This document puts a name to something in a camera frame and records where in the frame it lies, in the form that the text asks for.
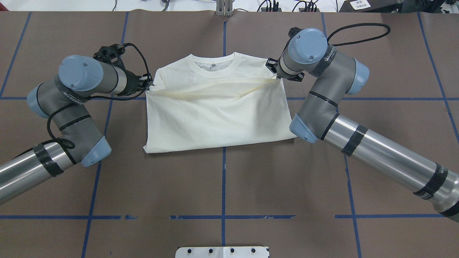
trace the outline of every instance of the blue joint cap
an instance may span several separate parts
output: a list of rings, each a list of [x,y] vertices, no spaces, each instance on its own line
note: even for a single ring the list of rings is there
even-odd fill
[[[362,87],[367,83],[368,77],[370,76],[370,70],[368,67],[363,65],[361,62],[357,61],[355,58],[355,75],[354,81],[352,82],[351,88],[346,92],[346,94],[354,95],[362,89]]]
[[[40,87],[40,86],[35,87],[35,89],[33,89],[31,92],[29,92],[29,94],[27,94],[27,105],[39,117],[48,118],[49,116],[47,114],[45,114],[45,112],[43,112],[43,110],[41,110],[41,107],[38,104],[38,99],[37,99],[38,87]]]
[[[325,35],[316,28],[306,28],[295,35],[288,45],[288,54],[300,64],[320,61],[327,51]]]
[[[317,137],[315,137],[311,130],[304,124],[297,113],[295,113],[295,116],[291,120],[289,128],[292,133],[307,142],[315,143],[315,141],[317,141]]]
[[[99,162],[110,155],[111,152],[112,148],[110,148],[110,145],[105,139],[105,136],[102,136],[94,148],[92,148],[86,157],[84,157],[84,159],[81,161],[81,164],[85,167],[89,167],[90,165]]]
[[[67,56],[59,66],[59,79],[74,91],[92,90],[102,81],[102,65],[89,56]]]

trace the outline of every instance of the black cable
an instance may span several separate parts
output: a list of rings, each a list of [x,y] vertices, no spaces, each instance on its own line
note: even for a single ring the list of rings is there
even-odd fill
[[[51,139],[51,140],[44,141],[44,142],[42,142],[41,144],[45,145],[45,144],[52,143],[52,142],[56,142],[56,141],[53,140],[53,139]],[[29,152],[29,151],[31,151],[31,150],[33,150],[33,148],[30,148],[30,149],[28,149],[28,150],[26,150],[26,151],[23,151],[21,154],[17,155],[17,156],[14,157],[13,159],[15,159],[15,158],[17,158],[17,157],[19,157],[19,156],[21,156],[21,155],[23,155],[23,154],[26,154],[27,152]]]
[[[126,46],[132,46],[132,47],[135,48],[135,50],[137,50],[137,52],[139,53],[140,57],[142,57],[142,60],[143,60],[143,62],[144,62],[144,64],[145,64],[146,74],[147,74],[147,76],[149,76],[150,70],[148,70],[148,65],[147,65],[147,63],[146,63],[145,57],[143,56],[142,52],[137,48],[137,46],[134,45],[134,44],[132,44],[132,43],[124,43],[123,45],[124,45],[125,47],[126,47]],[[88,97],[88,99],[91,100],[91,99],[94,99],[94,98],[101,98],[101,99],[114,100],[114,101],[129,101],[129,100],[133,100],[133,99],[137,98],[138,96],[142,95],[142,94],[145,92],[146,87],[147,87],[147,86],[145,86],[145,87],[140,91],[140,93],[137,94],[137,95],[135,95],[134,97],[129,97],[129,98],[113,98],[113,97],[107,97],[107,96],[91,96],[91,97]]]
[[[431,2],[431,5],[432,5],[432,8],[431,8],[430,13],[434,13],[436,11],[435,7],[437,5],[437,0],[433,0],[433,2]]]
[[[291,12],[295,11],[295,8],[300,4],[304,3],[304,10],[302,12],[308,12],[308,11],[314,11],[313,9],[315,8],[317,10],[317,1],[312,2],[312,1],[298,1],[297,4],[293,7]]]
[[[294,12],[294,11],[295,11],[295,8],[296,8],[300,3],[304,3],[304,8],[306,9],[306,6],[308,5],[308,3],[307,3],[306,1],[298,1],[297,4],[293,7],[293,9],[292,9],[291,12]]]
[[[164,9],[162,11],[166,11],[168,9],[169,2],[170,2],[170,0],[166,0],[166,6],[164,7]]]
[[[344,46],[344,45],[351,45],[351,44],[357,44],[357,43],[362,43],[362,42],[366,42],[366,41],[370,41],[370,40],[375,40],[375,39],[380,39],[386,35],[388,35],[390,32],[391,32],[391,27],[389,27],[389,25],[387,24],[383,24],[383,23],[357,23],[357,24],[352,24],[352,25],[347,25],[347,26],[344,26],[344,27],[341,27],[337,30],[335,30],[332,34],[330,34],[330,36],[328,36],[327,38],[327,41],[330,41],[331,37],[333,37],[333,35],[335,35],[336,33],[344,30],[344,29],[348,29],[348,28],[354,28],[354,27],[360,27],[360,26],[379,26],[379,27],[385,27],[387,29],[386,33],[382,34],[382,35],[379,35],[377,37],[373,37],[373,38],[369,38],[369,39],[363,39],[363,40],[358,40],[358,41],[352,41],[352,42],[346,42],[346,43],[340,43],[340,44],[332,44],[334,46]]]
[[[71,103],[71,104],[68,104],[68,105],[66,105],[64,107],[61,107],[58,110],[54,111],[50,115],[50,117],[48,117],[48,122],[46,123],[46,129],[48,130],[48,134],[50,135],[51,139],[53,141],[59,143],[62,146],[62,148],[73,149],[73,148],[75,148],[75,144],[73,142],[71,142],[70,140],[67,140],[67,139],[56,138],[54,136],[53,132],[51,131],[51,120],[53,119],[53,117],[55,115],[57,115],[62,110],[65,110],[65,109],[67,109],[69,107],[72,107],[72,106],[75,106],[75,105],[76,105],[76,103]]]
[[[271,0],[264,0],[261,2],[260,6],[258,7],[257,11],[261,9],[261,6],[266,2],[266,11],[268,10],[268,2],[271,4]]]

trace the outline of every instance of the white floor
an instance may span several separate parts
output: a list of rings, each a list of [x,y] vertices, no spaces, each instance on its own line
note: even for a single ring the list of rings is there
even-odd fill
[[[115,6],[115,0],[0,0],[10,11],[111,11]],[[256,11],[263,0],[234,0],[233,8],[243,8],[248,11]],[[338,0],[341,8],[344,0]],[[297,3],[296,0],[280,0],[279,7],[282,11],[292,11]],[[335,0],[318,0],[317,6],[322,12],[336,12]],[[445,10],[459,13],[456,6],[443,5]],[[149,11],[161,11],[164,3],[161,0],[117,0],[115,11],[131,11],[144,9]],[[168,11],[201,11],[215,10],[213,0],[171,0]]]

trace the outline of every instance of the white t-shirt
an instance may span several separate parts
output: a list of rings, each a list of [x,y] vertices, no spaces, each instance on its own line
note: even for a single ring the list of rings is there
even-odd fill
[[[169,152],[294,138],[281,79],[266,59],[189,55],[157,70],[146,92],[145,152]]]

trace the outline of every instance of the white mounting plate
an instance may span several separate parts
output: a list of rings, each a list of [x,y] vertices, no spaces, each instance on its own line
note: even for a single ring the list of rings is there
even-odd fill
[[[175,258],[269,258],[269,247],[181,247]]]

